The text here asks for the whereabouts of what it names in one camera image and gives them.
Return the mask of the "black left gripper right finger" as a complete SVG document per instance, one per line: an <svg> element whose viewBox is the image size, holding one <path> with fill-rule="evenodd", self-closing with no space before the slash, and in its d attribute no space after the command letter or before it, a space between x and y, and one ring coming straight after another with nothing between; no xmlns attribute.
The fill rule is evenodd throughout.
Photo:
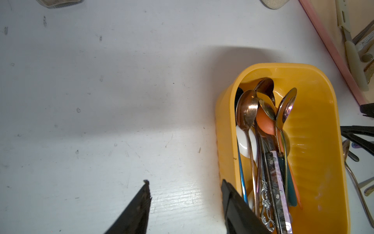
<svg viewBox="0 0 374 234"><path fill-rule="evenodd" d="M269 234L232 184L222 181L223 209L228 234Z"/></svg>

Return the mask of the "steel spoon green handle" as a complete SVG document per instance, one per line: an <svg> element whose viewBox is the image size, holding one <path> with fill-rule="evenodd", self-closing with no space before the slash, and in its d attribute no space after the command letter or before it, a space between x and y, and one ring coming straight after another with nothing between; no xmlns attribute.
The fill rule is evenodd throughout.
<svg viewBox="0 0 374 234"><path fill-rule="evenodd" d="M256 117L257 124L259 128L265 132L266 134L275 135L274 131L274 122L273 120L266 114L266 112L263 110L262 104L265 104L265 107L267 107L267 103L264 102L262 99L259 99L259 109L258 114ZM280 152L281 153L289 153L289 146L286 144L286 135L279 129L278 132L278 141L280 144ZM292 174L290 172L289 165L287 166L287 188L288 188L288 203L290 206L296 207L298 205L298 195L295 192L295 187L292 179Z"/></svg>

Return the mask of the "blue metal spoon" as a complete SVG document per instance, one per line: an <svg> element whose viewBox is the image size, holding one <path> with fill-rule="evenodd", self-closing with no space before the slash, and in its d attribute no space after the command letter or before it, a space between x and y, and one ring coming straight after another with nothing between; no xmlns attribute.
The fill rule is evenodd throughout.
<svg viewBox="0 0 374 234"><path fill-rule="evenodd" d="M234 109L236 109L238 105L238 101L243 93L244 91L241 88L237 89L235 100L234 100ZM237 128L238 128L238 125L236 125L236 139L237 139L237 152L238 152L238 160L239 160L239 172L240 172L240 180L241 180L241 187L242 187L242 195L243 195L244 202L248 205L248 198L247 198L243 166L242 166L242 160L241 160L241 153L240 153L240 144L239 144L239 139L237 138L239 131L237 130Z"/></svg>

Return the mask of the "white ceramic spoon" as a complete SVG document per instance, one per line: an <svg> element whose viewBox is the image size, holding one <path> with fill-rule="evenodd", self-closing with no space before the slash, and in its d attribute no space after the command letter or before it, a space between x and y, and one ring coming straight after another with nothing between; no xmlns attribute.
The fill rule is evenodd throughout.
<svg viewBox="0 0 374 234"><path fill-rule="evenodd" d="M237 141L239 144L239 151L241 155L243 155L246 158L250 158L249 152L248 152L248 142L246 134L244 133L244 130L242 130L239 126L236 126L236 134L237 134ZM249 132L249 138L251 143L251 149L253 154L253 160L257 164L258 161L258 145L257 145L257 139L255 135L255 129L254 127L251 127Z"/></svg>

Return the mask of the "ornate silver spoon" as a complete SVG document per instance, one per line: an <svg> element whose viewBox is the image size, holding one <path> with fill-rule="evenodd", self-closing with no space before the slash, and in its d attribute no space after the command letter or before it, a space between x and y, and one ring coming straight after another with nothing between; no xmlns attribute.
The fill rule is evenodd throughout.
<svg viewBox="0 0 374 234"><path fill-rule="evenodd" d="M262 209L261 209L261 220L263 224L266 226L266 228L271 232L274 233L276 229L276 224L274 220L274 216L272 213L272 202L271 202L271 194L270 194L270 188L268 183L268 175L267 175L267 168L266 168L266 161L265 161L265 143L262 137L260 137L260 144L261 144L261 203L262 203Z"/></svg>

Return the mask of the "orange plastic spoon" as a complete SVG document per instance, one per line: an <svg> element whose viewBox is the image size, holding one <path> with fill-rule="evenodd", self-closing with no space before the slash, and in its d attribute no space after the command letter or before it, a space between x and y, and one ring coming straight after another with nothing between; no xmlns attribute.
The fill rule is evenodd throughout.
<svg viewBox="0 0 374 234"><path fill-rule="evenodd" d="M269 135L275 135L275 122L265 113L265 111L262 109L262 107L259 107L256 121L259 126L259 128L264 131L265 133ZM296 181L290 166L290 163L288 162L288 201L290 206L296 207L299 206L300 209L303 209L303 204L301 201L299 189L296 185Z"/></svg>

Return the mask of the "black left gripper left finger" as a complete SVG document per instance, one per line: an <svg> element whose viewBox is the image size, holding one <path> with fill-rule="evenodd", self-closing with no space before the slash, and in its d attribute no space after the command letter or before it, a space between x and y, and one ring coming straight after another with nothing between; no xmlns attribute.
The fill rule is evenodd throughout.
<svg viewBox="0 0 374 234"><path fill-rule="evenodd" d="M105 233L145 234L148 228L151 201L150 183L144 180L144 185Z"/></svg>

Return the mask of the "iridescent rainbow spoon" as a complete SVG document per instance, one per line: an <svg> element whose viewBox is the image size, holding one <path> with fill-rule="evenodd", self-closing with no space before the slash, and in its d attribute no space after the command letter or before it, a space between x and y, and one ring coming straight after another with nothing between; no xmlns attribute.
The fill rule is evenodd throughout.
<svg viewBox="0 0 374 234"><path fill-rule="evenodd" d="M279 129L280 131L283 131L284 124L289 117L293 106L294 102L297 96L297 89L292 88L282 99L280 102L280 105L278 107L277 115L276 115L276 120L275 120L275 127L277 130ZM287 188L287 166L288 166L288 153L283 154L283 161L284 161L284 187L285 187L285 192L286 192L286 198L288 198L288 188Z"/></svg>

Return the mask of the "copper spoon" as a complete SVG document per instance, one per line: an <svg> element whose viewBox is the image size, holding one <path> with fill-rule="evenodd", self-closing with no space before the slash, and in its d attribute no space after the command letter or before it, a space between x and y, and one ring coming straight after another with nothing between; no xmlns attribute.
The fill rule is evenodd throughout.
<svg viewBox="0 0 374 234"><path fill-rule="evenodd" d="M254 123L257 111L258 111L258 97L254 90L245 91L239 98L236 107L236 122L237 125L244 131L246 141L247 141L247 151L250 158L251 164L251 178L253 184L253 194L254 194L254 214L256 217L260 216L259 211L259 196L257 195L257 179L255 172L255 160L253 157L252 145L249 136L250 128Z"/></svg>

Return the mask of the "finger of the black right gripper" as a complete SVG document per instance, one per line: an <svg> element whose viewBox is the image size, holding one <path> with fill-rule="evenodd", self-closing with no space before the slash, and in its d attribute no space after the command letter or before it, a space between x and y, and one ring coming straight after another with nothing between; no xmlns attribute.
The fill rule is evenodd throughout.
<svg viewBox="0 0 374 234"><path fill-rule="evenodd" d="M374 103L360 105L360 112L370 118L374 118Z"/></svg>
<svg viewBox="0 0 374 234"><path fill-rule="evenodd" d="M374 155L374 144L359 137L358 135L364 135L373 137L374 136L374 127L373 126L341 126L340 127L341 135L353 143L358 144L372 156Z"/></svg>

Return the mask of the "yellow plastic storage box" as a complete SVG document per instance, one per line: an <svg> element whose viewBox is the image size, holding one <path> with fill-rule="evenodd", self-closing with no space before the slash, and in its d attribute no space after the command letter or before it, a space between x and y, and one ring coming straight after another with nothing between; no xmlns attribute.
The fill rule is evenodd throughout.
<svg viewBox="0 0 374 234"><path fill-rule="evenodd" d="M215 107L220 178L240 192L234 100L238 88L252 90L263 78L274 81L276 102L297 89L284 131L289 164L302 207L292 207L296 234L348 234L350 213L335 91L318 68L298 63L259 63L246 68L218 97Z"/></svg>

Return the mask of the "steel spoon patterned handle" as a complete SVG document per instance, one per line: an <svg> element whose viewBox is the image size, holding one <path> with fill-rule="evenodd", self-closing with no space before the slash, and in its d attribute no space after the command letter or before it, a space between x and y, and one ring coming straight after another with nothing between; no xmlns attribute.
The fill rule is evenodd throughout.
<svg viewBox="0 0 374 234"><path fill-rule="evenodd" d="M291 216L276 151L265 154L265 166L277 233L292 234Z"/></svg>

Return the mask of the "purple spoon black handle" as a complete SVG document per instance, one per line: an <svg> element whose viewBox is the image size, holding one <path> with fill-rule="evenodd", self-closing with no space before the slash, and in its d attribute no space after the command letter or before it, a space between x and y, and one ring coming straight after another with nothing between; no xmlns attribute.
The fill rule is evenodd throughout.
<svg viewBox="0 0 374 234"><path fill-rule="evenodd" d="M274 91L274 81L271 78L263 78L260 82L256 85L255 89L256 92L263 93L270 97L272 103L275 105L275 97L273 94Z"/></svg>

